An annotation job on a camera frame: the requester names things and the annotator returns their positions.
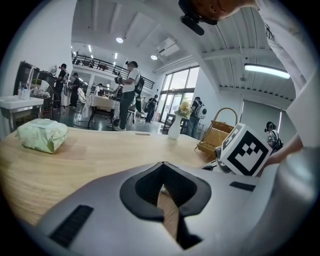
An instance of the fiducial marker cube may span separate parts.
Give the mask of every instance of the fiducial marker cube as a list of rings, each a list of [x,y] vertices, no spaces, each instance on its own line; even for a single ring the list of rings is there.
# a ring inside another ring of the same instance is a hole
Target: fiducial marker cube
[[[238,123],[222,142],[221,161],[237,175],[256,176],[272,152],[249,126]]]

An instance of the white t-shirt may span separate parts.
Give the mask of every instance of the white t-shirt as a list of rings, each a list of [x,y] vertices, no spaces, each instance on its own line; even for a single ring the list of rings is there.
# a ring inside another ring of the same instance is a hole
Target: white t-shirt
[[[319,60],[309,36],[278,0],[256,0],[268,43],[291,76],[296,97]]]
[[[128,79],[133,79],[134,82],[132,84],[124,84],[122,93],[132,92],[135,90],[137,83],[139,82],[141,77],[140,70],[137,68],[132,69],[129,73]]]

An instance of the wooden table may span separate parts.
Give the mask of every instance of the wooden table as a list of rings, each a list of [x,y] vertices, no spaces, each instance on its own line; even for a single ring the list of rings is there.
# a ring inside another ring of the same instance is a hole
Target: wooden table
[[[35,225],[51,207],[85,185],[133,167],[168,161],[200,167],[198,140],[181,135],[69,128],[55,154],[24,148],[15,132],[0,141],[0,185],[13,212]]]

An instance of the backpack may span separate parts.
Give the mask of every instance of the backpack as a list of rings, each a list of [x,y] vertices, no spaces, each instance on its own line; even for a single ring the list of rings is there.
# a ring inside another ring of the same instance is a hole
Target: backpack
[[[135,88],[134,88],[134,92],[135,92],[136,94],[140,95],[141,92],[142,92],[142,89],[143,89],[144,85],[145,85],[145,80],[144,80],[144,78],[141,76],[140,79],[139,79],[139,81],[136,83],[136,86],[135,86]]]
[[[62,79],[62,83],[64,85],[67,85],[69,83],[69,73],[68,71],[65,69],[65,75],[64,75],[64,78]]]
[[[207,109],[205,108],[204,104],[200,104],[199,101],[197,101],[198,107],[194,111],[194,116],[199,119],[205,119],[207,114]]]

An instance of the air conditioner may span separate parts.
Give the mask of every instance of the air conditioner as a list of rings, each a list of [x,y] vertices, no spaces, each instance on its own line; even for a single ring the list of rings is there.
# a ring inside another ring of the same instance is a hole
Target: air conditioner
[[[176,42],[173,39],[168,38],[157,47],[157,50],[161,56],[168,57],[171,54],[179,51],[180,48],[177,46]]]

